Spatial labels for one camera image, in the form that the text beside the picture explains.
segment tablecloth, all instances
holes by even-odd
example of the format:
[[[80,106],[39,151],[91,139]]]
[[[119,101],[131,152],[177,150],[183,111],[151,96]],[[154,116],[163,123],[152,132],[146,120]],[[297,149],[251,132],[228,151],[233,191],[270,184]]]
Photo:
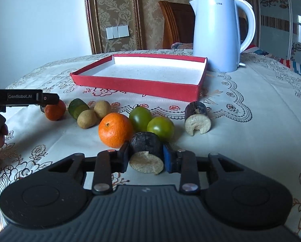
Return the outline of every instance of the tablecloth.
[[[133,53],[191,55],[192,51]],[[241,55],[246,66],[235,72],[208,72],[200,100],[208,107],[212,128],[204,135],[196,133],[191,137],[183,129],[186,102],[73,83],[70,72],[107,55],[46,64],[8,88],[38,88],[57,93],[66,105],[75,98],[81,98],[90,107],[95,101],[107,100],[113,111],[125,115],[138,104],[154,115],[169,117],[176,128],[171,141],[173,148],[190,150],[199,156],[221,153],[284,184],[294,198],[286,225],[301,237],[301,76],[276,60],[252,53]],[[97,126],[83,130],[67,112],[57,122],[47,120],[35,105],[7,108],[4,115],[9,134],[0,155],[0,193],[7,185],[72,153],[84,153],[87,157],[108,149],[98,137]],[[208,187],[204,173],[200,178],[201,187]],[[113,174],[112,182],[114,186],[178,185],[179,174],[142,174],[128,166],[124,174]],[[91,185],[92,178],[88,175],[85,188]],[[0,231],[5,225],[0,212]]]

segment green tomato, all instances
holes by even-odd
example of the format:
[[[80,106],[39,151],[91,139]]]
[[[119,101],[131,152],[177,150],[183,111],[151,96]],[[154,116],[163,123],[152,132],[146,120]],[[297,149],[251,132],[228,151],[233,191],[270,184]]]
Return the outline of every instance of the green tomato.
[[[137,106],[129,114],[129,119],[136,132],[147,131],[147,125],[153,119],[151,112],[142,106]]]
[[[147,131],[156,134],[161,141],[169,141],[174,135],[174,123],[164,116],[153,118],[147,125]]]

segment tangerine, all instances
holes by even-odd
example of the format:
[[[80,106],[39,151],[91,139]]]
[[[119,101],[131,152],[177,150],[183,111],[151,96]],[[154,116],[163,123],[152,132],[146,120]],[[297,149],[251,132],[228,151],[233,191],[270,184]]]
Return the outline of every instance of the tangerine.
[[[112,148],[120,148],[126,140],[132,138],[133,134],[132,123],[123,114],[110,113],[99,124],[100,140]]]
[[[51,121],[59,120],[65,113],[66,105],[62,100],[58,104],[48,104],[44,108],[44,113],[47,119]]]

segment white wall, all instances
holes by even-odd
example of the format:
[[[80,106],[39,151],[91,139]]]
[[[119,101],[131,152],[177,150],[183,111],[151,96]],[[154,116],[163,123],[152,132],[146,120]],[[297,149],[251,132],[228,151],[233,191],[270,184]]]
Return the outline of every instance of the white wall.
[[[89,54],[84,0],[0,0],[0,89],[48,62]]]

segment wall switch panel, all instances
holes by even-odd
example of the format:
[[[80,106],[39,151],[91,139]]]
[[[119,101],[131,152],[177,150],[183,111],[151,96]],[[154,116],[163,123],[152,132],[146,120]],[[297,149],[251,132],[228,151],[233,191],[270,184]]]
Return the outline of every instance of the wall switch panel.
[[[108,40],[113,39],[113,29],[112,29],[112,27],[106,28],[106,32],[107,32],[107,39]]]
[[[119,37],[129,36],[128,25],[118,26],[118,35]]]
[[[113,38],[119,38],[117,26],[112,27],[112,32],[113,32]]]

